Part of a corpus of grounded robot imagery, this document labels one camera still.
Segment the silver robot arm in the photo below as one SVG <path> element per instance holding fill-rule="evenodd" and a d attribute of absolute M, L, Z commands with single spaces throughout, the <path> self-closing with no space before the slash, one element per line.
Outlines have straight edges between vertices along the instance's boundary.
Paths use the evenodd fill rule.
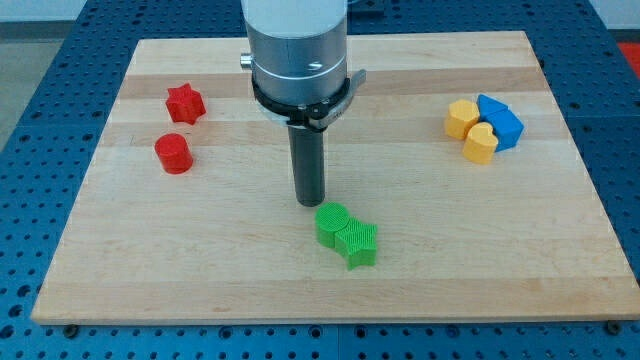
<path fill-rule="evenodd" d="M 366 71 L 347 70 L 347 0 L 242 0 L 256 100 L 272 121 L 322 132 L 350 106 Z"/>

